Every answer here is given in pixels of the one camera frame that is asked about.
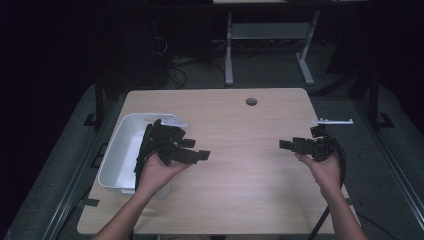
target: person's right arm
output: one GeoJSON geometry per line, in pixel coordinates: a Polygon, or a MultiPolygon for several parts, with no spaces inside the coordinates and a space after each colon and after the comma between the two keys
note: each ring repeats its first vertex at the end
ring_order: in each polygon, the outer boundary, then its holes
{"type": "Polygon", "coordinates": [[[340,189],[339,160],[334,155],[322,162],[316,162],[308,156],[298,153],[296,153],[296,157],[309,167],[321,187],[321,194],[330,209],[337,239],[368,239],[340,189]]]}

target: black hand-mounted device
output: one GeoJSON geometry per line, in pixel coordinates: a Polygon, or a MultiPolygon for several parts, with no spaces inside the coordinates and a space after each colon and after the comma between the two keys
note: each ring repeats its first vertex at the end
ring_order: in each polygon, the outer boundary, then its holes
{"type": "Polygon", "coordinates": [[[335,152],[333,139],[323,133],[323,127],[311,128],[312,137],[316,139],[305,139],[293,137],[293,141],[280,140],[280,148],[291,150],[305,155],[312,155],[317,162],[322,162],[335,152]]]}
{"type": "Polygon", "coordinates": [[[209,158],[210,151],[196,152],[185,149],[193,148],[196,144],[196,140],[183,139],[185,133],[179,127],[162,125],[160,119],[146,126],[134,169],[136,189],[144,163],[155,152],[159,154],[159,158],[167,166],[171,164],[171,161],[196,164],[199,160],[207,160],[209,158]]]}

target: round cable grommet hole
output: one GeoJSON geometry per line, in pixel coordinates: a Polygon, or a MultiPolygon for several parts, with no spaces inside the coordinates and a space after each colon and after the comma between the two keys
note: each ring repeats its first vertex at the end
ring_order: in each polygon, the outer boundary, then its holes
{"type": "Polygon", "coordinates": [[[248,98],[246,99],[246,104],[249,106],[255,106],[258,104],[258,100],[256,100],[256,98],[248,98]]]}

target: person's left hand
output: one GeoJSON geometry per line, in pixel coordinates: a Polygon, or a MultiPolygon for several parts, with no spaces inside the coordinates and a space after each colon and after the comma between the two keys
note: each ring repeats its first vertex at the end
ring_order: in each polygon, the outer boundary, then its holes
{"type": "Polygon", "coordinates": [[[159,189],[164,187],[176,174],[190,167],[191,164],[179,163],[166,166],[159,155],[154,153],[144,164],[140,175],[137,193],[153,196],[159,189]]]}

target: human arm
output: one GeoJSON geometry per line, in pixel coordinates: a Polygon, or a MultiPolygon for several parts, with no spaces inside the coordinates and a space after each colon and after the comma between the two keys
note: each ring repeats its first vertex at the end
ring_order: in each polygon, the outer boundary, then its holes
{"type": "Polygon", "coordinates": [[[93,239],[128,239],[140,214],[153,195],[176,174],[187,169],[189,166],[188,164],[166,166],[160,160],[157,153],[153,154],[143,167],[139,186],[134,195],[93,239]]]}
{"type": "Polygon", "coordinates": [[[325,161],[316,162],[306,155],[295,154],[299,161],[306,164],[316,182],[321,187],[321,194],[327,201],[337,239],[367,239],[340,189],[339,160],[330,155],[325,161]]]}

